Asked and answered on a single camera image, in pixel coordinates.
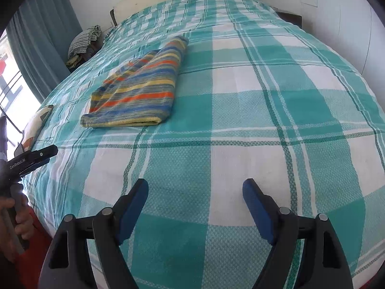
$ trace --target folded towel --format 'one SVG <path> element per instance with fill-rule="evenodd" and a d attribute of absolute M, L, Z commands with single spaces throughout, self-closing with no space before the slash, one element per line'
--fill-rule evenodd
<path fill-rule="evenodd" d="M 91 95 L 83 127 L 157 125 L 166 120 L 174 102 L 178 70 L 189 40 L 177 36 L 161 50 L 124 65 Z"/>

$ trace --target red fabric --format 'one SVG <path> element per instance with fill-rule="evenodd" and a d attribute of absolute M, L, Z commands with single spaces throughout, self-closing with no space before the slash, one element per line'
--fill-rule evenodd
<path fill-rule="evenodd" d="M 40 271 L 52 238 L 40 224 L 32 208 L 30 208 L 30 214 L 33 218 L 35 231 L 30 239 L 29 249 L 16 259 L 15 267 L 24 287 L 37 289 Z"/>
<path fill-rule="evenodd" d="M 0 76 L 3 74 L 5 67 L 6 67 L 5 61 L 0 59 Z"/>

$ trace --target silver bolt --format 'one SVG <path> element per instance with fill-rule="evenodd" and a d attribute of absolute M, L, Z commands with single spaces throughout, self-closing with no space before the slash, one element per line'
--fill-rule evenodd
<path fill-rule="evenodd" d="M 64 221 L 70 222 L 73 218 L 74 216 L 72 214 L 67 214 L 66 216 L 64 216 Z"/>
<path fill-rule="evenodd" d="M 328 220 L 328 216 L 326 214 L 319 214 L 318 217 L 320 218 L 320 220 L 326 222 Z"/>
<path fill-rule="evenodd" d="M 102 209 L 102 214 L 103 215 L 110 215 L 112 213 L 112 208 L 104 208 Z"/>
<path fill-rule="evenodd" d="M 285 206 L 283 206 L 283 207 L 280 208 L 280 213 L 284 214 L 284 215 L 290 214 L 290 209 L 285 207 Z"/>

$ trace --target blue curtain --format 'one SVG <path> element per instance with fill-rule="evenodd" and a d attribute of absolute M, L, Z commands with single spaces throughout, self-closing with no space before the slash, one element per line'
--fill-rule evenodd
<path fill-rule="evenodd" d="M 16 63 L 40 103 L 70 74 L 68 48 L 81 31 L 69 0 L 25 0 L 9 22 Z"/>

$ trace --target teal and white checkered blanket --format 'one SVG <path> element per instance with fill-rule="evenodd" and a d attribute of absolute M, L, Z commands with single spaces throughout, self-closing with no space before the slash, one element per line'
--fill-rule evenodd
<path fill-rule="evenodd" d="M 80 125 L 108 75 L 179 34 L 190 44 L 165 123 Z M 270 246 L 243 202 L 249 177 L 279 206 L 330 217 L 356 288 L 384 260 L 385 115 L 346 60 L 256 0 L 146 8 L 47 104 L 55 108 L 35 149 L 54 143 L 59 153 L 24 180 L 39 219 L 54 234 L 65 214 L 94 215 L 145 178 L 148 200 L 121 247 L 141 289 L 252 287 Z"/>

